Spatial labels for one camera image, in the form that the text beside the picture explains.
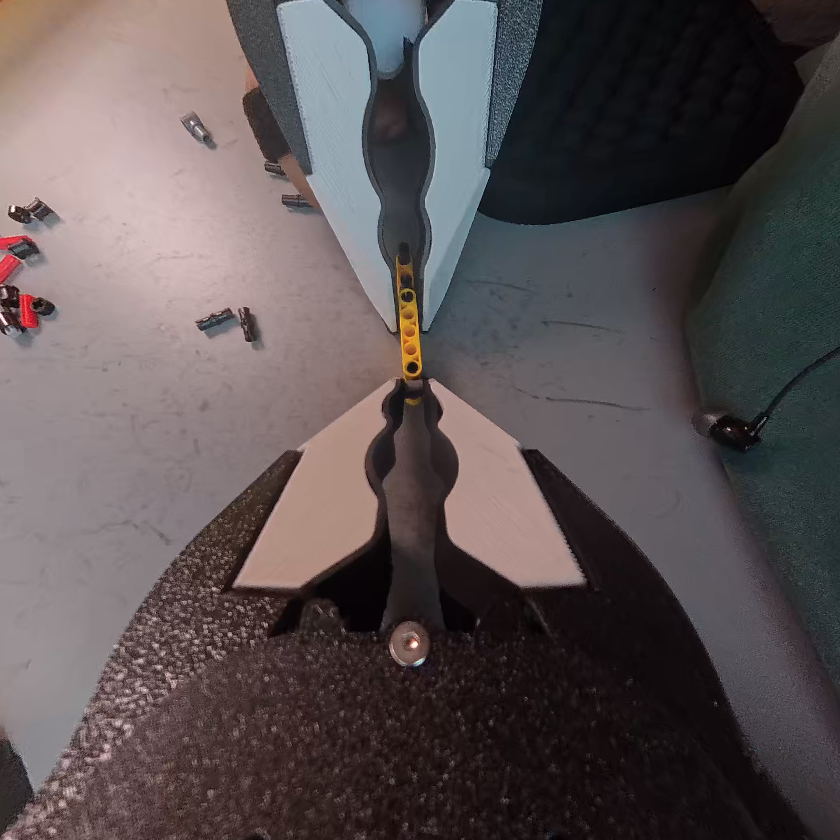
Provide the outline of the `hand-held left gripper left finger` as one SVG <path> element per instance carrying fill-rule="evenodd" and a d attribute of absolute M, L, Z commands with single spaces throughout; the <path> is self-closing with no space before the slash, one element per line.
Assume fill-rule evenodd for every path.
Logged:
<path fill-rule="evenodd" d="M 339 609 L 351 632 L 380 629 L 392 583 L 383 488 L 403 421 L 393 378 L 292 453 L 290 475 L 233 579 L 236 592 L 288 595 L 278 632 L 310 601 Z"/>

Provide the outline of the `short yellow lego beam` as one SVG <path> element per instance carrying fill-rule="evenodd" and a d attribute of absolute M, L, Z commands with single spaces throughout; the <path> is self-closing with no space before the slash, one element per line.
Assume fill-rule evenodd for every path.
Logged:
<path fill-rule="evenodd" d="M 397 300 L 405 402 L 416 406 L 424 395 L 422 331 L 417 295 L 413 288 L 405 287 L 398 292 Z"/>

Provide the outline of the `black quilted cushion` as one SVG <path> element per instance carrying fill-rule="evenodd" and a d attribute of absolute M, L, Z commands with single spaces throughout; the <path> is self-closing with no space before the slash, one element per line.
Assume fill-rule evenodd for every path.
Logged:
<path fill-rule="evenodd" d="M 803 90 L 750 2 L 543 2 L 479 213 L 543 226 L 728 186 Z"/>

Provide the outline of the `pile of small lego pieces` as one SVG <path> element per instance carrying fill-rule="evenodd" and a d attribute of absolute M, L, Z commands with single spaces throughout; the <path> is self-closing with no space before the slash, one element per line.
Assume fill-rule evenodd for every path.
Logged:
<path fill-rule="evenodd" d="M 26 227 L 44 224 L 55 217 L 56 212 L 36 196 L 27 204 L 9 204 L 7 215 Z M 1 237 L 1 334 L 10 339 L 39 330 L 42 320 L 56 314 L 52 301 L 22 292 L 14 283 L 25 263 L 41 256 L 41 249 L 27 234 Z"/>

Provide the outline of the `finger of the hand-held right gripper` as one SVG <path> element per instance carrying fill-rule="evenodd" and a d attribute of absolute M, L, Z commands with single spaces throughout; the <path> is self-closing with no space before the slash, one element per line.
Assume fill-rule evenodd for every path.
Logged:
<path fill-rule="evenodd" d="M 382 192 L 371 173 L 373 47 L 337 2 L 280 2 L 277 16 L 306 141 L 310 188 L 371 304 L 396 326 L 382 250 Z"/>
<path fill-rule="evenodd" d="M 495 2 L 454 1 L 415 45 L 414 86 L 430 140 L 419 207 L 425 225 L 423 331 L 444 302 L 489 180 L 487 136 L 497 38 Z"/>

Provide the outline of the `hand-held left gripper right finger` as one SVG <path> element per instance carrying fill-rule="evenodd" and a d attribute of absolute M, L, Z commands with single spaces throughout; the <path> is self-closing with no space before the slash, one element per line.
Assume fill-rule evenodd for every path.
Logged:
<path fill-rule="evenodd" d="M 444 487 L 434 567 L 457 618 L 475 626 L 498 604 L 583 590 L 585 571 L 519 441 L 439 381 L 425 384 L 425 412 Z"/>

